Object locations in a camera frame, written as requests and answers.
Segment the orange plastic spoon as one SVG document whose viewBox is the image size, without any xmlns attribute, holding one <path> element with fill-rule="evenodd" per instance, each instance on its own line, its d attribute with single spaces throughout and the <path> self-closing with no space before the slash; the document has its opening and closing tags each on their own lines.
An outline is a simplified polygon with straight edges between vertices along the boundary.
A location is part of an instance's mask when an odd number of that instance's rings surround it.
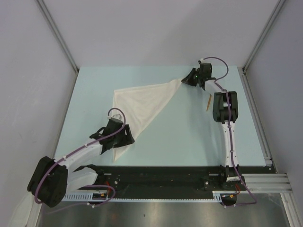
<svg viewBox="0 0 303 227">
<path fill-rule="evenodd" d="M 210 96 L 209 96 L 209 99 L 208 99 L 207 108 L 206 108 L 206 111 L 207 111 L 207 112 L 208 112 L 208 110 L 209 110 L 209 108 L 210 108 L 211 101 L 212 101 L 212 95 L 210 95 Z"/>
</svg>

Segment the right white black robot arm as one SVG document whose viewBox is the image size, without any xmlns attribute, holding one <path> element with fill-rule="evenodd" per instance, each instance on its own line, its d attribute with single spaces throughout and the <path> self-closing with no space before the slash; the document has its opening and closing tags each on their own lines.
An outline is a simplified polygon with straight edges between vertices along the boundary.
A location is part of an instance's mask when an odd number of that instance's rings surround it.
<svg viewBox="0 0 303 227">
<path fill-rule="evenodd" d="M 212 76 L 213 67 L 210 63 L 198 61 L 199 67 L 192 68 L 190 73 L 181 80 L 192 87 L 199 86 L 213 98 L 213 120 L 218 124 L 223 143 L 223 175 L 219 176 L 218 184 L 224 190 L 231 189 L 235 182 L 244 183 L 239 171 L 235 150 L 235 123 L 239 116 L 238 96 L 235 91 L 223 88 L 218 79 Z"/>
</svg>

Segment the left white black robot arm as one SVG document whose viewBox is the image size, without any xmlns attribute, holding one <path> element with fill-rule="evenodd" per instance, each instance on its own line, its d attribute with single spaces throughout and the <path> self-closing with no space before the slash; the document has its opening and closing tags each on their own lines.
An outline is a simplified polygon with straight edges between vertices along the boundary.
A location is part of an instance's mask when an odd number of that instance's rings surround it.
<svg viewBox="0 0 303 227">
<path fill-rule="evenodd" d="M 52 208 L 69 192 L 86 186 L 99 189 L 105 183 L 104 176 L 91 166 L 82 169 L 80 166 L 108 150 L 133 143 L 130 126 L 112 117 L 105 127 L 91 134 L 84 145 L 70 154 L 58 158 L 41 158 L 28 183 L 27 191 L 34 196 L 37 204 L 43 203 Z"/>
</svg>

